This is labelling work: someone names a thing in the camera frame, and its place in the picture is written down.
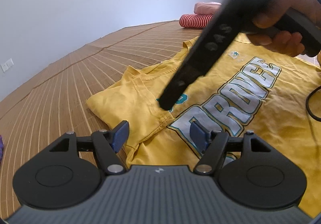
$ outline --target wooden floor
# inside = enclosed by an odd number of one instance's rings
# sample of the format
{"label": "wooden floor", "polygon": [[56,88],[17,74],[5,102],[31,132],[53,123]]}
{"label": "wooden floor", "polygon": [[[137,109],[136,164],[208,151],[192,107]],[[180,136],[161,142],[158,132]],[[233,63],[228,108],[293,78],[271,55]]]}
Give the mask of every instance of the wooden floor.
{"label": "wooden floor", "polygon": [[[177,21],[124,28],[50,64],[0,102],[1,218],[20,206],[12,177],[21,165],[67,131],[88,136],[108,128],[86,107],[91,95],[118,81],[128,65],[141,69],[169,59],[200,32]],[[93,162],[92,154],[81,156]],[[126,158],[123,150],[119,156]]]}

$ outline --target white wall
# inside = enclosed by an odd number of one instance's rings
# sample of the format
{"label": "white wall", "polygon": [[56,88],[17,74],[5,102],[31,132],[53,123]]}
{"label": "white wall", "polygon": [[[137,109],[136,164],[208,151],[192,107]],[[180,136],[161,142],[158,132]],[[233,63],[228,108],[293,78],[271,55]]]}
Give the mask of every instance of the white wall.
{"label": "white wall", "polygon": [[178,19],[198,1],[0,0],[0,100],[48,64],[126,26]]}

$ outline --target gray ribbed panel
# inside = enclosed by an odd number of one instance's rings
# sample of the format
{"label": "gray ribbed panel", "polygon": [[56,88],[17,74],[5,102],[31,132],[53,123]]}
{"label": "gray ribbed panel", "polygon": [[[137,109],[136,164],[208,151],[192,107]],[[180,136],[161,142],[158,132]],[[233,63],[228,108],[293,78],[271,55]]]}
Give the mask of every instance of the gray ribbed panel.
{"label": "gray ribbed panel", "polygon": [[108,177],[99,192],[82,204],[58,211],[23,206],[7,221],[9,224],[305,224],[311,220],[297,207],[276,212],[243,207],[222,194],[210,177],[197,176],[187,166],[161,166],[164,169],[161,173],[155,172],[158,168],[132,166],[126,174]]}

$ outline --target black handle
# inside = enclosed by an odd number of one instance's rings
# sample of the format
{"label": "black handle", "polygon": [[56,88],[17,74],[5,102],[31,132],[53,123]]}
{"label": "black handle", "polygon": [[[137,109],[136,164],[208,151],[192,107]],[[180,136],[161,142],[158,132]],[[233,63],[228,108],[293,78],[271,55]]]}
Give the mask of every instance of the black handle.
{"label": "black handle", "polygon": [[301,43],[305,46],[302,54],[314,57],[321,50],[321,30],[293,8],[290,8],[273,27],[261,29],[252,22],[248,22],[242,29],[242,32],[246,34],[265,34],[271,38],[280,31],[299,32],[302,35]]}

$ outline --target yellow t-shirt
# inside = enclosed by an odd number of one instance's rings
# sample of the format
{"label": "yellow t-shirt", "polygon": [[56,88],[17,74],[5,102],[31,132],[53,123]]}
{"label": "yellow t-shirt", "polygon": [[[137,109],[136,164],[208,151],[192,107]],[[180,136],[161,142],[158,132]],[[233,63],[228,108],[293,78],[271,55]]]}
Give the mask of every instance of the yellow t-shirt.
{"label": "yellow t-shirt", "polygon": [[[189,136],[193,120],[231,136],[252,129],[304,171],[308,187],[300,207],[315,217],[321,210],[321,123],[309,120],[305,100],[321,85],[321,69],[240,39],[187,88],[171,111],[159,108],[156,99],[196,38],[184,42],[168,61],[142,70],[129,66],[119,82],[90,97],[87,105],[111,128],[129,122],[127,166],[193,168],[200,158]],[[310,101],[317,116],[320,99],[317,92]]]}

